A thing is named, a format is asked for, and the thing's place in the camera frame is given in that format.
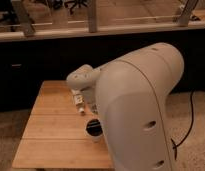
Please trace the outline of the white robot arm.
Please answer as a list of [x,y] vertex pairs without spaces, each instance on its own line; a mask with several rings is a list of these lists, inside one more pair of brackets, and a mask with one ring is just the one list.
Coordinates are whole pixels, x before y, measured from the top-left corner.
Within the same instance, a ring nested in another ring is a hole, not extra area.
[[99,116],[115,171],[176,171],[166,99],[183,71],[180,51],[160,42],[67,76]]

